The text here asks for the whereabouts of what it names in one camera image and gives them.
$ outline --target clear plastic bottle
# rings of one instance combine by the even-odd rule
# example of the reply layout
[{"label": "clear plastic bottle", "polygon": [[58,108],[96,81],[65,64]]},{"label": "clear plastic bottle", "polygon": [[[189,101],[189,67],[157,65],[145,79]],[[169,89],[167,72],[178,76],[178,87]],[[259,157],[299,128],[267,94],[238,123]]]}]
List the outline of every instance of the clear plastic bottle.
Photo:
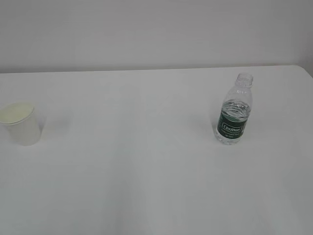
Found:
[{"label": "clear plastic bottle", "polygon": [[219,123],[215,136],[224,144],[237,143],[246,126],[252,107],[253,76],[249,73],[240,73],[223,101]]}]

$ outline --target white cup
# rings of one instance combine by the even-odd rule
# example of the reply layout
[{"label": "white cup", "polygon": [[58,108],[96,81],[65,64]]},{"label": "white cup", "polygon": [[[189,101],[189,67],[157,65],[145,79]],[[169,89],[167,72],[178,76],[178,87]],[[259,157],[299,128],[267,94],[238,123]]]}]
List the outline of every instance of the white cup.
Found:
[{"label": "white cup", "polygon": [[40,139],[41,132],[34,110],[33,105],[25,102],[9,104],[0,110],[0,123],[5,125],[12,139],[20,145],[33,145]]}]

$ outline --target table surface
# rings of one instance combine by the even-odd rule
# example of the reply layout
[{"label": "table surface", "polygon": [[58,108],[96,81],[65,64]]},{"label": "table surface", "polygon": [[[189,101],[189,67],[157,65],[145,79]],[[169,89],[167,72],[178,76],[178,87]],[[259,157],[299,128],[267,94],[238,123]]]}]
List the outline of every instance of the table surface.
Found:
[{"label": "table surface", "polygon": [[[214,137],[238,73],[242,140]],[[1,235],[311,235],[313,79],[298,66],[0,74],[41,140],[0,127]]]}]

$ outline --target bottle label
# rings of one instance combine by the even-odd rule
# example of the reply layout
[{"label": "bottle label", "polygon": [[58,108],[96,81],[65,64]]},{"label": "bottle label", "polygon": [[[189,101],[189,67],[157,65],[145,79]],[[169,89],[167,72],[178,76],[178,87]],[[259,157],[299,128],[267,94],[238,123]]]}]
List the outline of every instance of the bottle label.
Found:
[{"label": "bottle label", "polygon": [[230,121],[221,113],[217,130],[222,136],[228,139],[237,139],[243,135],[245,126],[246,121]]}]

